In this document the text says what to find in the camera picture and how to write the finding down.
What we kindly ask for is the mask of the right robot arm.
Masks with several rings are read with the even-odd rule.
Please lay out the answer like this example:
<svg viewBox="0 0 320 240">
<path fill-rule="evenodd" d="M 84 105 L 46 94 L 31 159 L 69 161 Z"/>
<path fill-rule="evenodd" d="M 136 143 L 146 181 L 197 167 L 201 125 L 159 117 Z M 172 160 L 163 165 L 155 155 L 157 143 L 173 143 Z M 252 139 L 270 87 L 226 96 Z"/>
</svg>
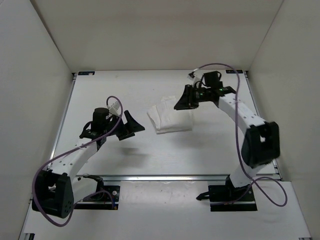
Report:
<svg viewBox="0 0 320 240">
<path fill-rule="evenodd" d="M 200 103 L 212 102 L 225 112 L 241 130 L 244 139 L 237 145 L 240 153 L 239 167 L 228 177 L 224 195 L 229 200 L 236 200 L 242 195 L 242 188 L 249 185 L 256 174 L 272 160 L 280 156 L 280 134 L 276 122 L 267 122 L 251 111 L 243 103 L 237 91 L 231 86 L 224 86 L 219 71 L 206 72 L 201 78 L 194 72 L 188 74 L 193 81 L 184 87 L 181 98 L 174 109 L 193 110 Z"/>
</svg>

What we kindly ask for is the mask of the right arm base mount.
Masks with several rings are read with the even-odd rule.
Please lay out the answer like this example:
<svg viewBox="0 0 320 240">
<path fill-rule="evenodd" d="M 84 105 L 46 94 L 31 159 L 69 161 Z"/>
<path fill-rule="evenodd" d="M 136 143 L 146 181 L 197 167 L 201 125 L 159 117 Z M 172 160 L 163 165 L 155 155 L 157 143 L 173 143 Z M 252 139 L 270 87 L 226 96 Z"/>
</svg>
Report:
<svg viewBox="0 0 320 240">
<path fill-rule="evenodd" d="M 250 184 L 235 188 L 229 177 L 225 184 L 210 184 L 208 191 L 199 194 L 198 201 L 209 200 L 211 212 L 256 212 L 258 210 Z"/>
</svg>

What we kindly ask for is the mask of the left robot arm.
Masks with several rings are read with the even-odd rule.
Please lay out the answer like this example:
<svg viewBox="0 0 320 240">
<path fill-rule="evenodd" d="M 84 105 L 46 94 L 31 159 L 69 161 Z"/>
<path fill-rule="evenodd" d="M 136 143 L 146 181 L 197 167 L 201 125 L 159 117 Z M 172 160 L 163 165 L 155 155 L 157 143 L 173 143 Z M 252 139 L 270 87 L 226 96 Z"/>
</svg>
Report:
<svg viewBox="0 0 320 240">
<path fill-rule="evenodd" d="M 50 169 L 42 168 L 32 183 L 32 209 L 58 218 L 66 218 L 76 202 L 89 197 L 99 199 L 104 195 L 103 179 L 78 172 L 95 155 L 107 137 L 116 136 L 122 141 L 142 132 L 139 124 L 128 110 L 117 114 L 109 108 L 98 107 L 87 122 L 72 151 L 56 158 Z"/>
</svg>

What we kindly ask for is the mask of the white pleated skirt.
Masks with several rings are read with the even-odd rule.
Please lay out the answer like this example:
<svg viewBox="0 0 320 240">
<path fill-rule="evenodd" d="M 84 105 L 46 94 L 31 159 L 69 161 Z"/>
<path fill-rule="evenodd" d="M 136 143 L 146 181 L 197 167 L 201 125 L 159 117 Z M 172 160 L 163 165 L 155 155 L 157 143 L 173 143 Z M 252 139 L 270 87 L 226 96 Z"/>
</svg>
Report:
<svg viewBox="0 0 320 240">
<path fill-rule="evenodd" d="M 175 96 L 163 96 L 153 105 L 147 115 L 157 135 L 185 132 L 193 129 L 193 113 L 191 110 L 175 110 L 177 100 Z"/>
</svg>

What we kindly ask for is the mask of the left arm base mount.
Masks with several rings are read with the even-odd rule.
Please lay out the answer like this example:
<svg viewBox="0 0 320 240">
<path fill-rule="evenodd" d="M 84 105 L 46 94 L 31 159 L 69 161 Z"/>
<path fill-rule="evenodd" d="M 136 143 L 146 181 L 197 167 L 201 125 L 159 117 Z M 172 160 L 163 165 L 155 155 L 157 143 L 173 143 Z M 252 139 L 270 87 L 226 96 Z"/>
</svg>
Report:
<svg viewBox="0 0 320 240">
<path fill-rule="evenodd" d="M 118 183 L 108 183 L 100 176 L 85 174 L 73 180 L 72 190 L 76 210 L 119 209 L 121 187 Z"/>
</svg>

